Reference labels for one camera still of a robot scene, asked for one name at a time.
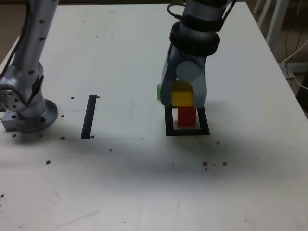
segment floor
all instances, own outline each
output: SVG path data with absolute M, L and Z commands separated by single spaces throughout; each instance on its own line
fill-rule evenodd
M 246 2 L 249 9 L 252 11 L 256 3 L 256 0 L 246 0 Z M 294 20 L 296 6 L 297 6 L 297 0 L 290 2 L 289 9 L 286 14 L 286 19 L 284 21 L 284 24 L 282 26 L 282 31 L 280 33 L 280 38 L 277 43 L 276 50 L 274 52 L 274 56 L 277 62 L 281 62 L 286 58 L 285 38 L 287 36 L 288 29 L 290 26 L 292 26 L 292 29 L 290 30 L 287 41 L 288 55 L 292 54 L 295 51 L 301 31 L 300 17 L 297 17 Z M 303 12 L 306 13 L 307 11 L 308 11 L 308 4 L 304 4 Z M 24 5 L 18 5 L 18 4 L 0 5 L 0 35 L 2 35 L 0 37 L 0 61 L 4 59 L 4 57 L 14 44 L 16 38 L 18 37 L 23 23 L 24 13 L 25 13 Z M 273 13 L 273 8 L 269 11 L 260 29 L 264 36 L 266 36 L 267 30 L 269 28 L 272 13 Z M 299 43 L 299 47 L 308 39 L 308 26 L 307 26 L 308 13 L 306 13 L 306 15 L 304 15 L 304 13 L 302 14 L 304 29 Z M 254 14 L 254 18 L 256 19 L 256 21 L 260 17 L 260 14 L 261 11 L 258 12 L 257 14 Z M 299 52 L 299 54 L 297 54 L 294 57 L 293 61 L 308 62 L 308 46 L 306 46 L 301 52 Z M 292 80 L 292 90 L 295 94 L 298 92 L 298 89 L 299 85 L 294 80 Z

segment white cable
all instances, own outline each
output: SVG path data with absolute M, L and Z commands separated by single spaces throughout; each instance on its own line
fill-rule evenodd
M 284 63 L 290 59 L 293 55 L 295 55 L 297 52 L 299 52 L 306 44 L 308 43 L 308 40 L 297 50 L 295 51 L 293 54 L 291 54 L 288 58 L 286 58 L 285 60 L 282 61 L 281 66 L 284 70 L 286 70 L 289 74 L 291 74 L 291 76 L 295 79 L 295 81 L 304 89 L 307 89 L 307 87 L 301 85 L 301 83 L 297 80 L 297 78 L 295 77 L 295 75 L 293 75 L 293 73 L 291 71 L 289 71 L 287 68 L 284 67 Z

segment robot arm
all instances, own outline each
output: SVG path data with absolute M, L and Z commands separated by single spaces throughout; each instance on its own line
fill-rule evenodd
M 7 109 L 2 123 L 7 131 L 36 132 L 58 116 L 56 105 L 43 98 L 44 75 L 39 62 L 58 3 L 27 0 L 22 33 L 0 75 L 0 104 Z
M 171 45 L 160 89 L 164 106 L 171 105 L 172 87 L 177 79 L 190 83 L 194 107 L 198 109 L 204 106 L 206 58 L 216 52 L 220 42 L 217 32 L 221 30 L 235 3 L 236 0 L 232 0 L 232 5 L 225 13 L 228 0 L 187 0 L 183 16 L 172 14 L 180 22 L 172 26 L 170 33 Z

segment table surface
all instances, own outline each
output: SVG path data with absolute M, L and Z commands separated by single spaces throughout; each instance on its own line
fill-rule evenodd
M 307 120 L 247 5 L 207 60 L 199 137 L 165 136 L 166 8 L 58 7 L 41 63 L 59 118 L 15 138 L 0 127 L 1 231 L 307 230 Z M 81 140 L 90 94 L 95 138 Z

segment black tape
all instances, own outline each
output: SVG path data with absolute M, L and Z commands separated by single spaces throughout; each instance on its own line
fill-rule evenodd
M 83 127 L 81 132 L 82 139 L 90 139 L 92 122 L 95 111 L 95 104 L 96 104 L 96 96 L 97 95 L 89 95 L 85 120 L 83 121 Z

